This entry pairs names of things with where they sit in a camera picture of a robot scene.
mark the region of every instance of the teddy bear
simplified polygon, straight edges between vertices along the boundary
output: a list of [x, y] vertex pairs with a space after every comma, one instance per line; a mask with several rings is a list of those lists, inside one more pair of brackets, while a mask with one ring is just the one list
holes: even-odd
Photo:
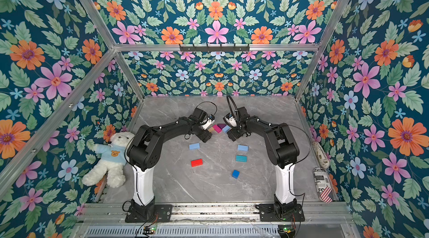
[[123, 167], [126, 164], [125, 149], [134, 134], [130, 132], [115, 133], [109, 145], [96, 144], [94, 151], [101, 154], [98, 163], [82, 178], [86, 186], [97, 184], [107, 172], [107, 185], [120, 187], [125, 182]]

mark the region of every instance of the pink flower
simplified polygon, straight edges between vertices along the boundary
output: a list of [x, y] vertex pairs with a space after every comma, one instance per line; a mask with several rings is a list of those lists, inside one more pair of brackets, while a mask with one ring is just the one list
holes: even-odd
[[196, 22], [196, 19], [193, 20], [192, 18], [190, 18], [189, 22], [188, 22], [188, 26], [189, 26], [189, 29], [195, 29], [196, 30], [196, 28], [199, 27], [200, 24]]
[[40, 71], [45, 75], [45, 77], [47, 77], [47, 79], [38, 78], [34, 84], [42, 88], [49, 86], [49, 89], [46, 91], [48, 99], [55, 98], [57, 91], [62, 97], [67, 97], [72, 91], [72, 87], [65, 83], [72, 80], [72, 74], [65, 73], [61, 75], [61, 66], [59, 64], [54, 64], [52, 66], [53, 73], [46, 67], [41, 67]]
[[386, 147], [383, 140], [381, 140], [381, 138], [384, 136], [384, 131], [377, 132], [375, 125], [371, 125], [371, 131], [364, 129], [363, 132], [366, 136], [368, 136], [368, 138], [364, 140], [365, 144], [371, 144], [373, 151], [377, 150], [377, 145], [380, 147]]
[[36, 207], [36, 204], [43, 201], [43, 198], [39, 197], [42, 193], [43, 193], [42, 189], [40, 189], [36, 192], [36, 190], [34, 188], [31, 188], [28, 191], [28, 196], [23, 196], [19, 199], [19, 201], [21, 201], [21, 203], [22, 203], [22, 206], [19, 209], [19, 211], [22, 212], [25, 209], [27, 209], [27, 207], [28, 207], [29, 211], [33, 211], [34, 208]]
[[316, 41], [316, 38], [313, 36], [314, 34], [319, 33], [322, 29], [321, 28], [314, 28], [316, 26], [316, 21], [313, 20], [308, 24], [308, 27], [304, 25], [299, 26], [299, 31], [302, 34], [297, 34], [295, 37], [293, 37], [294, 40], [301, 40], [299, 43], [313, 43]]
[[391, 91], [387, 96], [389, 97], [393, 97], [394, 101], [398, 101], [399, 97], [400, 98], [404, 98], [405, 94], [403, 93], [403, 91], [407, 88], [407, 86], [402, 85], [400, 86], [400, 82], [397, 81], [395, 83], [395, 86], [389, 86], [389, 90]]
[[328, 67], [328, 63], [326, 61], [328, 61], [328, 56], [322, 55], [322, 58], [319, 59], [319, 62], [318, 62], [319, 70], [322, 70], [322, 72], [324, 72], [325, 68]]
[[405, 159], [400, 159], [398, 162], [396, 162], [396, 155], [391, 152], [389, 154], [389, 158], [390, 161], [387, 158], [384, 158], [382, 161], [383, 163], [388, 166], [385, 170], [384, 173], [388, 176], [391, 176], [393, 174], [393, 177], [395, 179], [395, 181], [397, 183], [401, 182], [401, 176], [405, 177], [405, 178], [410, 178], [410, 173], [405, 170], [402, 169], [402, 167], [407, 166], [407, 160]]
[[104, 76], [105, 76], [106, 74], [104, 74], [103, 72], [101, 72], [101, 74], [100, 74], [100, 76], [98, 76], [98, 78], [97, 79], [95, 79], [95, 84], [98, 84], [98, 83], [104, 83]]
[[354, 67], [354, 71], [361, 70], [363, 63], [365, 62], [362, 60], [362, 56], [359, 56], [359, 58], [354, 58], [354, 63], [351, 66]]
[[263, 51], [264, 54], [262, 54], [263, 58], [266, 58], [267, 60], [271, 59], [271, 57], [275, 57], [274, 51]]
[[37, 88], [37, 86], [33, 83], [31, 85], [31, 88], [24, 88], [24, 91], [26, 91], [28, 94], [25, 96], [26, 99], [33, 98], [33, 101], [37, 103], [39, 101], [39, 98], [45, 98], [41, 92], [43, 92], [43, 88]]
[[213, 22], [213, 29], [206, 28], [204, 30], [206, 31], [207, 34], [211, 35], [210, 37], [208, 37], [208, 40], [207, 40], [208, 43], [212, 43], [216, 41], [216, 44], [219, 44], [219, 41], [223, 43], [227, 41], [227, 38], [224, 35], [228, 33], [229, 29], [228, 28], [221, 29], [221, 23], [218, 20], [215, 20]]
[[242, 67], [242, 62], [238, 62], [237, 60], [236, 60], [234, 63], [232, 63], [231, 65], [233, 66], [233, 69], [234, 69], [234, 70], [237, 70], [237, 71], [238, 71], [239, 69], [243, 68], [243, 67]]
[[195, 58], [195, 55], [192, 54], [192, 52], [179, 52], [179, 54], [181, 54], [182, 56], [180, 57], [180, 59], [185, 60], [190, 62], [191, 58]]
[[103, 101], [106, 97], [104, 96], [105, 94], [106, 94], [106, 92], [105, 91], [103, 91], [102, 89], [99, 89], [99, 90], [96, 90], [95, 91], [96, 92], [96, 96], [95, 96], [95, 98], [97, 98], [98, 99], [98, 101]]
[[398, 192], [396, 192], [396, 191], [394, 192], [393, 189], [392, 189], [392, 186], [390, 184], [387, 186], [387, 188], [384, 187], [384, 186], [381, 186], [381, 189], [384, 192], [384, 193], [381, 194], [381, 196], [384, 199], [387, 199], [387, 203], [390, 206], [392, 206], [393, 204], [395, 204], [395, 205], [399, 205], [400, 204], [400, 202], [396, 199], [396, 198], [398, 198], [400, 196], [400, 194]]
[[164, 62], [159, 62], [159, 60], [155, 62], [155, 66], [161, 70], [165, 68]]
[[111, 60], [111, 61], [109, 62], [109, 65], [107, 66], [107, 70], [108, 70], [109, 72], [111, 72], [112, 70], [115, 70], [115, 69], [116, 69], [116, 67], [115, 67], [115, 63], [116, 63], [116, 60], [115, 60], [115, 59], [113, 59], [113, 60]]
[[335, 83], [335, 79], [338, 78], [338, 73], [337, 72], [337, 67], [330, 67], [329, 68], [329, 73], [326, 74], [326, 76], [328, 77], [328, 83]]
[[201, 60], [200, 60], [198, 63], [195, 63], [195, 69], [198, 69], [201, 71], [202, 69], [206, 69], [205, 65], [206, 64], [201, 62]]
[[349, 126], [350, 130], [347, 130], [348, 133], [348, 139], [351, 139], [353, 142], [356, 141], [356, 138], [359, 138], [359, 134], [357, 132], [357, 128], [353, 128], [351, 125]]
[[358, 83], [354, 86], [353, 91], [358, 92], [362, 89], [363, 97], [367, 98], [369, 95], [369, 87], [373, 89], [377, 89], [380, 87], [380, 82], [376, 79], [372, 79], [378, 74], [378, 70], [380, 70], [379, 66], [373, 67], [368, 72], [369, 66], [367, 63], [363, 63], [362, 65], [362, 74], [355, 73], [353, 74], [353, 79], [358, 81]]
[[274, 69], [277, 68], [281, 68], [282, 67], [282, 62], [280, 62], [280, 59], [278, 59], [277, 61], [273, 61], [272, 65], [271, 65]]
[[69, 139], [69, 143], [73, 142], [74, 140], [78, 140], [78, 134], [80, 133], [80, 131], [78, 131], [76, 129], [76, 127], [73, 127], [73, 129], [67, 129], [67, 133], [64, 137], [67, 139]]
[[167, 61], [170, 61], [170, 58], [174, 58], [173, 52], [161, 52], [161, 58], [165, 58]]
[[60, 131], [55, 130], [54, 133], [51, 135], [51, 138], [43, 145], [43, 150], [48, 151], [51, 145], [58, 145], [58, 140], [56, 137], [60, 134]]
[[258, 53], [257, 51], [249, 51], [247, 53], [243, 53], [241, 55], [242, 58], [246, 58], [246, 62], [249, 62], [250, 59], [255, 59], [255, 54]]
[[332, 101], [335, 98], [335, 91], [333, 91], [331, 88], [329, 88], [329, 91], [326, 92], [328, 95], [326, 96], [329, 101]]
[[116, 35], [121, 35], [119, 37], [119, 41], [121, 43], [126, 43], [128, 41], [129, 44], [136, 44], [135, 40], [139, 41], [142, 39], [141, 37], [133, 34], [135, 31], [134, 26], [129, 25], [125, 29], [125, 25], [121, 21], [118, 21], [116, 25], [119, 27], [119, 29], [114, 28], [112, 31]]
[[58, 61], [60, 65], [62, 65], [61, 70], [66, 70], [70, 72], [71, 68], [74, 67], [72, 63], [70, 63], [70, 58], [61, 57], [61, 61]]
[[237, 30], [244, 28], [244, 25], [246, 25], [246, 22], [243, 21], [243, 18], [240, 18], [240, 20], [236, 19], [236, 23], [234, 24], [234, 26], [237, 27]]
[[287, 32], [288, 35], [292, 34], [292, 36], [295, 36], [295, 33], [299, 32], [299, 26], [292, 25], [292, 27], [288, 28], [287, 30], [289, 31]]
[[138, 33], [140, 37], [146, 36], [146, 28], [142, 28], [141, 25], [134, 26], [134, 33]]
[[27, 168], [22, 171], [21, 175], [19, 175], [18, 179], [16, 180], [16, 186], [21, 187], [22, 185], [24, 185], [26, 177], [28, 177], [28, 179], [36, 179], [37, 172], [33, 170], [39, 168], [41, 164], [41, 161], [35, 161], [29, 166], [27, 166]]

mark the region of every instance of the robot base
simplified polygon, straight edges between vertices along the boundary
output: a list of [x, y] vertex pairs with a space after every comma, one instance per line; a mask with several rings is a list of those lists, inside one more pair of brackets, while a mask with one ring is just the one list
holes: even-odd
[[131, 200], [125, 222], [144, 223], [155, 221], [157, 215], [157, 222], [169, 222], [173, 206], [171, 204], [154, 204], [154, 199], [146, 206], [139, 205], [134, 200]]

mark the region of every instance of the red block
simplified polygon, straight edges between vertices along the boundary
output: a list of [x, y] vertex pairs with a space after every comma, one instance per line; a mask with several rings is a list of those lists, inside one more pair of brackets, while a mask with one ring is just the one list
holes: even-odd
[[202, 166], [202, 159], [193, 160], [193, 161], [190, 162], [190, 164], [192, 165], [192, 167]]

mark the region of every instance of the toy block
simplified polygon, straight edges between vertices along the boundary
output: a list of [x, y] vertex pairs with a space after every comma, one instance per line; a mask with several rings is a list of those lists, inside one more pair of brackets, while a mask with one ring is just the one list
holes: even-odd
[[236, 162], [247, 162], [247, 156], [236, 155]]
[[234, 171], [233, 171], [233, 178], [235, 178], [235, 179], [239, 178], [239, 174], [240, 174], [240, 172], [239, 172], [239, 171], [234, 170]]
[[195, 144], [190, 144], [189, 145], [189, 149], [199, 149], [200, 148], [200, 144], [199, 143], [195, 143]]
[[229, 127], [228, 125], [222, 128], [222, 131], [224, 131], [225, 133], [229, 130], [231, 130], [231, 127]]
[[222, 132], [222, 129], [221, 129], [221, 128], [219, 128], [217, 125], [213, 125], [213, 129], [214, 129], [217, 133]]
[[195, 166], [202, 166], [202, 159], [193, 160], [193, 161], [191, 161], [191, 162], [190, 162], [190, 165], [191, 165], [192, 167], [195, 167]]
[[245, 145], [239, 145], [238, 150], [240, 151], [249, 151], [249, 147]]

